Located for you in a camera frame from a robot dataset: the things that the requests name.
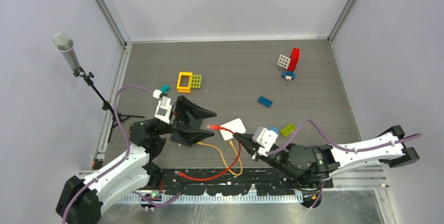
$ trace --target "lime green block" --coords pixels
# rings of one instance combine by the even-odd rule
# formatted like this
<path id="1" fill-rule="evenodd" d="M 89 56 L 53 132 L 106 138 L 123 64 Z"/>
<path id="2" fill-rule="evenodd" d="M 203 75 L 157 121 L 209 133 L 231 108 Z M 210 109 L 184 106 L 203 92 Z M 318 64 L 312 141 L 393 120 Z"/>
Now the lime green block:
<path id="1" fill-rule="evenodd" d="M 285 138 L 288 135 L 290 135 L 290 133 L 294 132 L 294 130 L 296 130 L 294 124 L 289 124 L 288 126 L 284 127 L 284 129 L 281 130 L 281 134 Z"/>
<path id="2" fill-rule="evenodd" d="M 191 88 L 200 88 L 202 81 L 202 75 L 192 75 L 191 76 Z"/>

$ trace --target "blue lego brick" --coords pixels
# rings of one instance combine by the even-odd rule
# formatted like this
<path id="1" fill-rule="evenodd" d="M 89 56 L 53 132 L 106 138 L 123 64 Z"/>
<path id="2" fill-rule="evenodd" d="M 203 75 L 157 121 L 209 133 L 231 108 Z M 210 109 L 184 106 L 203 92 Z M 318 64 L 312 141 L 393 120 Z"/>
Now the blue lego brick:
<path id="1" fill-rule="evenodd" d="M 294 74 L 294 72 L 292 71 L 284 71 L 282 72 L 282 78 L 284 79 L 285 76 L 291 76 L 292 80 L 294 80 L 296 78 L 296 74 Z"/>
<path id="2" fill-rule="evenodd" d="M 162 86 L 162 88 L 160 88 L 160 91 L 162 93 L 167 93 L 170 90 L 170 86 L 168 84 L 165 84 Z"/>
<path id="3" fill-rule="evenodd" d="M 279 130 L 277 127 L 270 127 L 270 131 L 276 132 L 276 134 L 279 134 Z"/>
<path id="4" fill-rule="evenodd" d="M 270 101 L 269 99 L 266 99 L 266 98 L 263 97 L 263 96 L 260 96 L 260 97 L 259 97 L 258 102 L 259 102 L 260 104 L 262 104 L 262 105 L 268 107 L 268 108 L 270 108 L 271 105 L 273 104 L 272 101 Z"/>

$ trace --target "microphone stand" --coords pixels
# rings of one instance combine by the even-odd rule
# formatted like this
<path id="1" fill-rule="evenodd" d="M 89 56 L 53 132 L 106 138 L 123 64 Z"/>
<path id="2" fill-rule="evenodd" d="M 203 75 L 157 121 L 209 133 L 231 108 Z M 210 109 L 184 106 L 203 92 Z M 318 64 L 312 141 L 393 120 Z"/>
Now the microphone stand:
<path id="1" fill-rule="evenodd" d="M 78 70 L 74 71 L 73 75 L 75 77 L 82 77 L 83 80 L 87 83 L 88 86 L 91 86 L 91 88 L 95 91 L 95 93 L 100 97 L 100 99 L 103 102 L 103 106 L 102 106 L 102 110 L 109 110 L 111 111 L 111 115 L 113 116 L 113 124 L 111 125 L 111 130 L 109 131 L 109 137 L 108 137 L 108 143 L 111 141 L 111 134 L 113 133 L 113 129 L 118 126 L 117 121 L 116 121 L 116 116 L 114 113 L 114 109 L 111 106 L 111 104 L 100 94 L 100 92 L 97 90 L 97 88 L 94 86 L 94 82 L 92 80 L 92 78 L 94 77 L 94 75 L 91 73 L 91 71 L 89 72 L 88 75 L 86 75 L 85 71 L 80 67 Z M 121 114 L 121 113 L 117 113 L 117 116 L 119 117 L 120 122 L 123 124 L 126 120 L 130 119 L 130 118 L 145 118 L 144 116 L 136 116 L 136 115 L 126 115 L 126 114 Z"/>

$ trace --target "purple cable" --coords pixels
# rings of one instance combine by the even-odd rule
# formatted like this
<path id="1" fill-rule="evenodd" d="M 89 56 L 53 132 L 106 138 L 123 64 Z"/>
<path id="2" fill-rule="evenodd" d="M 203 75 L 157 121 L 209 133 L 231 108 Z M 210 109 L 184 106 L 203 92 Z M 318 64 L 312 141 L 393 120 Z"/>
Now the purple cable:
<path id="1" fill-rule="evenodd" d="M 310 209 L 313 211 L 313 208 L 316 206 L 316 203 L 318 203 L 318 200 L 320 199 L 321 195 L 322 195 L 322 190 L 324 189 L 324 182 L 322 182 L 322 184 L 320 185 L 319 188 L 319 194 L 316 197 L 315 202 L 313 202 L 312 206 L 310 207 Z"/>
<path id="2" fill-rule="evenodd" d="M 336 147 L 337 149 L 339 149 L 339 150 L 342 150 L 342 151 L 344 151 L 344 152 L 354 152 L 354 149 L 349 149 L 349 148 L 345 148 L 345 147 L 342 147 L 342 146 L 340 146 L 340 145 L 338 145 L 338 144 L 336 144 L 336 143 L 334 143 L 333 141 L 331 141 L 328 137 L 327 137 L 327 135 L 325 135 L 325 133 L 319 128 L 319 126 L 318 126 L 318 124 L 316 124 L 313 120 L 311 120 L 310 118 L 306 118 L 306 119 L 304 119 L 304 120 L 302 120 L 302 122 L 297 126 L 297 128 L 296 128 L 296 131 L 293 133 L 293 135 L 287 140 L 287 142 L 285 143 L 285 144 L 283 144 L 282 146 L 280 146 L 279 148 L 277 148 L 277 149 L 275 149 L 275 150 L 273 150 L 273 151 L 270 151 L 270 152 L 267 152 L 267 154 L 268 155 L 273 155 L 273 154 L 276 154 L 276 153 L 278 153 L 278 152 L 280 152 L 280 151 L 282 151 L 282 150 L 284 150 L 292 141 L 293 141 L 293 139 L 296 137 L 296 135 L 299 133 L 299 131 L 301 130 L 301 128 L 302 128 L 302 125 L 303 124 L 305 124 L 305 122 L 310 122 L 315 128 L 316 128 L 316 130 L 318 130 L 318 132 L 319 132 L 319 134 L 329 143 L 329 144 L 331 144 L 331 145 L 333 145 L 334 147 Z M 409 141 L 409 140 L 413 140 L 413 139 L 417 139 L 417 138 L 419 138 L 419 137 L 421 137 L 422 136 L 422 134 L 421 133 L 416 133 L 416 134 L 413 134 L 413 135 L 410 135 L 410 136 L 408 136 L 408 137 L 405 137 L 405 138 L 403 138 L 403 139 L 400 139 L 400 140 L 396 140 L 395 141 L 395 144 L 399 144 L 399 143 L 404 143 L 404 142 L 406 142 L 406 141 Z M 379 144 L 379 145 L 376 145 L 376 146 L 374 146 L 374 147 L 367 147 L 367 148 L 362 148 L 362 149 L 358 149 L 357 150 L 357 152 L 368 152 L 368 151 L 373 151 L 373 150 L 376 150 L 376 149 L 379 149 L 379 148 L 382 148 L 382 147 L 388 147 L 388 146 L 390 146 L 390 145 L 392 145 L 390 142 L 387 142 L 387 143 L 384 143 L 384 144 Z"/>
<path id="3" fill-rule="evenodd" d="M 90 182 L 88 182 L 86 185 L 84 185 L 84 186 L 83 186 L 83 187 L 82 187 L 82 188 L 81 188 L 81 189 L 80 189 L 80 190 L 74 195 L 74 197 L 72 197 L 72 199 L 69 201 L 69 203 L 68 203 L 68 205 L 66 206 L 66 209 L 65 209 L 65 211 L 64 211 L 64 213 L 63 213 L 62 224 L 66 224 L 66 219 L 68 218 L 69 210 L 71 209 L 71 207 L 72 207 L 72 205 L 74 204 L 75 200 L 76 200 L 76 199 L 77 199 L 77 198 L 83 193 L 83 191 L 85 191 L 89 186 L 91 186 L 91 185 L 92 185 L 94 182 L 96 182 L 98 179 L 100 179 L 101 177 L 105 176 L 107 173 L 111 172 L 113 169 L 115 169 L 115 168 L 118 167 L 120 164 L 122 164 L 122 163 L 125 161 L 126 157 L 129 155 L 129 146 L 130 146 L 130 144 L 129 144 L 129 138 L 128 138 L 128 136 L 126 135 L 126 132 L 125 132 L 123 126 L 122 126 L 122 123 L 120 122 L 120 119 L 119 119 L 119 117 L 118 117 L 118 113 L 117 113 L 117 101 L 119 100 L 120 93 L 121 93 L 123 90 L 128 89 L 128 88 L 138 88 L 138 89 L 142 89 L 142 90 L 144 90 L 144 91 L 147 91 L 147 92 L 149 92 L 149 93 L 153 93 L 152 90 L 150 90 L 150 89 L 148 89 L 148 88 L 145 88 L 145 87 L 142 87 L 142 86 L 139 86 L 139 85 L 126 85 L 126 86 L 123 86 L 123 87 L 120 88 L 120 89 L 117 91 L 117 93 L 116 93 L 116 98 L 114 99 L 114 102 L 113 102 L 114 117 L 116 118 L 116 122 L 117 122 L 117 124 L 119 125 L 119 128 L 120 128 L 120 130 L 122 131 L 122 133 L 123 133 L 123 135 L 124 135 L 124 137 L 125 137 L 125 141 L 126 141 L 126 152 L 125 152 L 125 156 L 124 156 L 121 160 L 119 160 L 116 164 L 114 164 L 113 166 L 111 166 L 110 168 L 108 168 L 105 172 L 99 174 L 99 175 L 97 176 L 97 178 L 92 179 Z"/>
<path id="4" fill-rule="evenodd" d="M 175 194 L 173 197 L 171 197 L 171 199 L 167 200 L 165 203 L 161 203 L 161 204 L 157 204 L 154 203 L 152 201 L 150 201 L 147 197 L 141 195 L 139 192 L 133 191 L 133 194 L 138 195 L 140 198 L 142 198 L 144 201 L 148 202 L 149 204 L 155 206 L 155 207 L 164 207 L 164 206 L 168 206 L 169 204 L 173 203 L 175 200 L 177 200 L 177 198 L 179 198 L 179 196 L 182 194 L 182 192 L 178 192 L 177 194 Z"/>

